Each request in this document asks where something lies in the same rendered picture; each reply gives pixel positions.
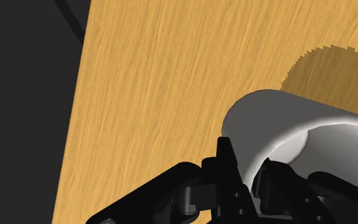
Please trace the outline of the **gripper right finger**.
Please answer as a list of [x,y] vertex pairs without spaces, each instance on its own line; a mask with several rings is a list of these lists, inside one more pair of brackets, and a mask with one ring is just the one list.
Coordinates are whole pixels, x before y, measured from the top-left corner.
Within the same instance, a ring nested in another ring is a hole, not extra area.
[[302,178],[290,165],[267,158],[252,192],[262,214],[291,217],[280,224],[358,224],[358,186],[328,172]]

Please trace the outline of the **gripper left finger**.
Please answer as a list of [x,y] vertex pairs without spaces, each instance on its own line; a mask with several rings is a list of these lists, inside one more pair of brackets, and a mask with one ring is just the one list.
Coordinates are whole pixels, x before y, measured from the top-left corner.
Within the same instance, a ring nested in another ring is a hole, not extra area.
[[259,224],[228,137],[218,138],[216,156],[176,164],[85,224],[191,224],[201,211],[211,213],[207,224]]

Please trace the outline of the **white cup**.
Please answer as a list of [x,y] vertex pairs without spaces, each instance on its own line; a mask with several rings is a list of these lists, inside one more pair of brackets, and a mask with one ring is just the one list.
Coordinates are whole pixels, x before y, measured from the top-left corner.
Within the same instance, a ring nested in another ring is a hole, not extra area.
[[301,177],[328,172],[358,186],[358,114],[278,90],[247,94],[230,108],[230,138],[242,182],[252,186],[266,158]]

